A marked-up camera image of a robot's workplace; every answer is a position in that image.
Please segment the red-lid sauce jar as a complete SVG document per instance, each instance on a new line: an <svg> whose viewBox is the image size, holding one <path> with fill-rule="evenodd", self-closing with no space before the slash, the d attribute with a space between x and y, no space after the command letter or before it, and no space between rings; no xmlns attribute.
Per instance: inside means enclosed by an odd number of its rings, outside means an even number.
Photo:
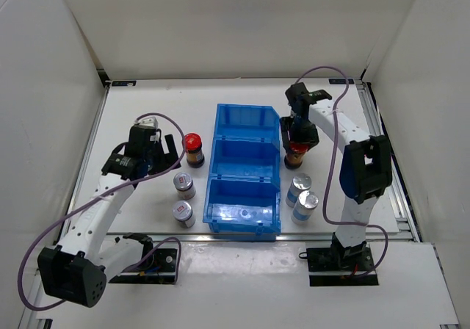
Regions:
<svg viewBox="0 0 470 329"><path fill-rule="evenodd" d="M290 170L296 170L303 163L303 157L308 152L308 145L297 142L290 142L287 145L284 164Z"/></svg>
<svg viewBox="0 0 470 329"><path fill-rule="evenodd" d="M205 162L201 137L198 134L191 132L184 136L184 141L188 165L194 168L201 167Z"/></svg>

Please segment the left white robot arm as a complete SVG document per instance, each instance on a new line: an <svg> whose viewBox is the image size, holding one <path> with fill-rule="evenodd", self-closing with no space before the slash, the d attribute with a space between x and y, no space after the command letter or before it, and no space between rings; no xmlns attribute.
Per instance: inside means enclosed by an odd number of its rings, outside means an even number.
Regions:
<svg viewBox="0 0 470 329"><path fill-rule="evenodd" d="M173 136L161 135L156 118L136 122L102 167L90 205L55 247L41 250L37 265L45 293L91 308L113 278L153 269L153 240L145 234L125 234L107 249L102 244L138 184L179 165Z"/></svg>

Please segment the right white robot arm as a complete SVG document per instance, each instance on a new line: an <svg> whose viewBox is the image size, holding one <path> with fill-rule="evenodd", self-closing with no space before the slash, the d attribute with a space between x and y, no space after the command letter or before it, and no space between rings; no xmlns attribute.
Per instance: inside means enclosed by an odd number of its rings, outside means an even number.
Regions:
<svg viewBox="0 0 470 329"><path fill-rule="evenodd" d="M301 166L306 153L319 144L320 132L333 142L332 153L342 154L339 183L345 199L341 219L324 219L336 227L330 262L346 270L364 255L372 209L391 185L390 142L356 125L326 90L311 92L299 83L291 85L285 95L291 108L290 115L280 119L286 167Z"/></svg>

